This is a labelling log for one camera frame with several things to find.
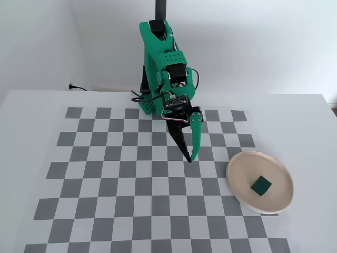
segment dark green block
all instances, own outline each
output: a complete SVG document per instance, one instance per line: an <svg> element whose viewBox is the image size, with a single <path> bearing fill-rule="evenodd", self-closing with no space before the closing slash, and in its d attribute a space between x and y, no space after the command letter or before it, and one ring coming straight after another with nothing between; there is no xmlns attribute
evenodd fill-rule
<svg viewBox="0 0 337 253"><path fill-rule="evenodd" d="M262 196L268 191L269 187L272 185L263 176L260 176L255 183L251 186L251 189L255 191L258 195Z"/></svg>

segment table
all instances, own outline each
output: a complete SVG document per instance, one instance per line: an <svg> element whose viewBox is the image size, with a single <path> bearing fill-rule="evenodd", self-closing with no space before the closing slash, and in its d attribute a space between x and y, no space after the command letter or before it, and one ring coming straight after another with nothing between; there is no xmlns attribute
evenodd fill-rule
<svg viewBox="0 0 337 253"><path fill-rule="evenodd" d="M0 108L0 249L13 252L19 219L63 105L136 108L131 93L10 91ZM334 252L337 119L320 95L197 94L193 105L249 109L265 150L294 181L279 233L291 252Z"/></svg>

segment beige plate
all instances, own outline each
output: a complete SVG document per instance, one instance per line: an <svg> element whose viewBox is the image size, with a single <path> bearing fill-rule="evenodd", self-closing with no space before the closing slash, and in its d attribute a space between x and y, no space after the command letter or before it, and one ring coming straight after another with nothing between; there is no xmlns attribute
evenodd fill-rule
<svg viewBox="0 0 337 253"><path fill-rule="evenodd" d="M259 176L272 183L262 196L251 189ZM294 195L293 180L285 166L260 152L241 152L233 156L227 165L226 181L241 204L259 213L273 214L283 211Z"/></svg>

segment checkerboard mat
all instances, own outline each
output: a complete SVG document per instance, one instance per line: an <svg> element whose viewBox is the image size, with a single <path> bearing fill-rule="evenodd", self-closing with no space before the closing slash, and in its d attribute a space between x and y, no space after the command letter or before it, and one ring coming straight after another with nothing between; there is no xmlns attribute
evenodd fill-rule
<svg viewBox="0 0 337 253"><path fill-rule="evenodd" d="M255 150L245 111L204 110L188 163L157 115L69 107L32 217L24 253L290 252L277 215L240 205L225 171ZM191 129L184 129L192 150Z"/></svg>

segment wire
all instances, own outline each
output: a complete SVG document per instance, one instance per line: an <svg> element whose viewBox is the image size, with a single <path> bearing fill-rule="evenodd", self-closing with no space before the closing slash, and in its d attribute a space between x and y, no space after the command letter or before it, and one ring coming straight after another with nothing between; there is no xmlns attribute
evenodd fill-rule
<svg viewBox="0 0 337 253"><path fill-rule="evenodd" d="M195 71L195 72L196 72L196 75L197 75L197 77L198 77L198 80L196 81L196 86L195 86L195 90L196 90L196 89L198 88L198 86L199 86L199 73L198 73L198 71L195 70L195 69L191 69L191 70Z"/></svg>

